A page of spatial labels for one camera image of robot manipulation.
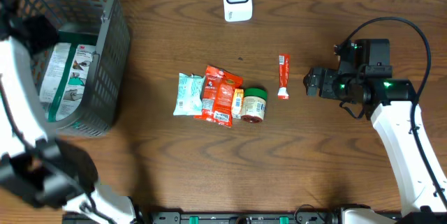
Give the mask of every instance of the wire mesh basket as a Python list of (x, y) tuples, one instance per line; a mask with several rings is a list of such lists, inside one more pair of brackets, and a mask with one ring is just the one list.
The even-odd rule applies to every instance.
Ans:
[[(51, 124), (64, 135), (105, 134), (114, 120), (130, 44), (119, 0), (20, 0), (19, 15), (44, 15), (60, 31), (98, 36), (78, 108)], [(48, 55), (41, 57), (32, 69), (38, 90), (48, 62)]]

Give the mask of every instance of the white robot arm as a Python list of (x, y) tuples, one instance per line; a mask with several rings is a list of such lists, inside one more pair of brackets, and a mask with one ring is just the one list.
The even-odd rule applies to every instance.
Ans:
[[(0, 107), (3, 143), (0, 145), (2, 156), (0, 184), (28, 203), (32, 202), (35, 207), (43, 204), (62, 207), (66, 211), (83, 214), (101, 224), (138, 223), (137, 213), (128, 197), (115, 194), (98, 179), (81, 185), (79, 178), (76, 178), (82, 176), (81, 174), (76, 173), (74, 169), (68, 169), (67, 172), (58, 168), (60, 163), (63, 163), (61, 165), (63, 167), (67, 165), (65, 163), (72, 163), (72, 160), (65, 160), (63, 156), (54, 157), (54, 154), (45, 155), (46, 151), (54, 151), (58, 145), (53, 143), (55, 132), (45, 120), (33, 83), (29, 51), (18, 40), (9, 36), (6, 40), (0, 41), (0, 52), (1, 95), (2, 101), (6, 103), (6, 106)], [(18, 134), (14, 134), (13, 127), (19, 131)], [(17, 164), (24, 157), (29, 160), (23, 165), (30, 166), (32, 160), (43, 159), (42, 167), (35, 167), (34, 172), (40, 169), (49, 174), (45, 178), (28, 177), (25, 171), (17, 168)]]
[[(425, 169), (418, 147), (409, 132), (411, 101), (393, 101), (391, 105), (380, 104), (374, 111), (371, 122), (382, 139), (391, 162), (399, 188), (402, 204), (402, 216), (419, 212), (421, 207), (429, 207), (433, 212), (446, 212), (444, 204), (437, 195), (427, 169)], [(416, 108), (416, 124), (424, 152), (430, 166), (440, 181), (441, 187), (447, 186), (447, 179), (425, 132), (419, 106)], [(341, 213), (343, 224), (387, 224), (393, 219), (374, 213), (371, 209), (347, 209)]]

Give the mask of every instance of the label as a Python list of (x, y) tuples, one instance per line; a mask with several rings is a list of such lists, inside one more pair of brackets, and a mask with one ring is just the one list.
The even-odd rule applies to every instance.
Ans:
[(56, 95), (57, 87), (64, 74), (65, 64), (70, 52), (70, 43), (57, 43), (51, 54), (45, 77), (42, 81), (39, 99), (41, 103), (52, 103)]
[(244, 90), (235, 89), (235, 94), (233, 96), (233, 103), (231, 104), (231, 115), (233, 116), (234, 119), (240, 119), (243, 99), (244, 99)]
[(264, 120), (265, 100), (255, 96), (245, 97), (242, 106), (242, 116), (259, 117)]
[(214, 118), (217, 120), (223, 121), (223, 122), (230, 121), (230, 115), (225, 114), (225, 113), (220, 113), (220, 112), (215, 112)]
[(81, 104), (84, 95), (85, 83), (89, 73), (89, 67), (93, 61), (91, 55), (95, 51), (95, 46), (78, 45), (75, 57), (70, 66), (70, 75), (64, 89), (59, 108), (56, 112), (56, 121), (65, 119), (71, 115)]

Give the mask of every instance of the orange snack packet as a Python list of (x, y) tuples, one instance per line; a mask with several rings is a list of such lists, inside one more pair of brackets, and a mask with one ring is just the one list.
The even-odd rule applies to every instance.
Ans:
[(288, 99), (287, 82), (288, 82), (288, 63), (291, 60), (289, 54), (279, 55), (279, 99)]
[(224, 70), (208, 66), (205, 72), (205, 92), (202, 98), (202, 115), (194, 116), (222, 126), (231, 127), (231, 103), (235, 89), (243, 79)]

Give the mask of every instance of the wood grain surface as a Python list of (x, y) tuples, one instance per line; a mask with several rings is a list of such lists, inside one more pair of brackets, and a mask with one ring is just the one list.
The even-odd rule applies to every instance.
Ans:
[[(426, 33), (432, 74), (421, 99), (427, 134), (447, 168), (447, 0), (254, 0), (248, 22), (227, 23), (222, 0), (121, 0), (132, 33), (117, 123), (101, 138), (71, 140), (89, 152), (104, 183), (146, 209), (294, 211), (361, 203), (400, 209), (385, 149), (365, 119), (338, 102), (307, 97), (313, 66), (337, 67), (332, 46), (375, 17), (402, 16)], [(417, 87), (425, 69), (418, 34), (396, 22), (356, 38), (389, 38), (394, 76)], [(291, 54), (290, 100), (278, 100), (278, 55)], [(265, 121), (224, 128), (174, 117), (178, 74), (208, 64), (269, 93)], [(0, 191), (0, 223), (59, 223)]]

